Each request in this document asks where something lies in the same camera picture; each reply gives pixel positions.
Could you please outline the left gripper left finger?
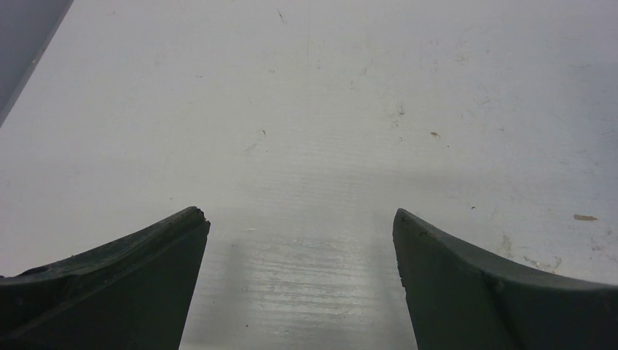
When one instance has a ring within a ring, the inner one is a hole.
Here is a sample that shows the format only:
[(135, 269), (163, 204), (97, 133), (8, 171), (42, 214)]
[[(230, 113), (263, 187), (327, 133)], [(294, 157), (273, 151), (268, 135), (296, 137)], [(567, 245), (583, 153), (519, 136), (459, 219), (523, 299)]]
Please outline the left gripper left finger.
[(177, 349), (210, 222), (191, 206), (138, 232), (1, 278), (3, 349)]

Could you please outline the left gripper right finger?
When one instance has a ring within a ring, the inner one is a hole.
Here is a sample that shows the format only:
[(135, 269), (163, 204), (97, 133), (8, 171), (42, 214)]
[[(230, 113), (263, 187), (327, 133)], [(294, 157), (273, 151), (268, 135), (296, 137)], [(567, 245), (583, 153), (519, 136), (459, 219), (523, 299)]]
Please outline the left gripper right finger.
[(544, 272), (404, 209), (393, 242), (419, 349), (615, 349), (617, 287)]

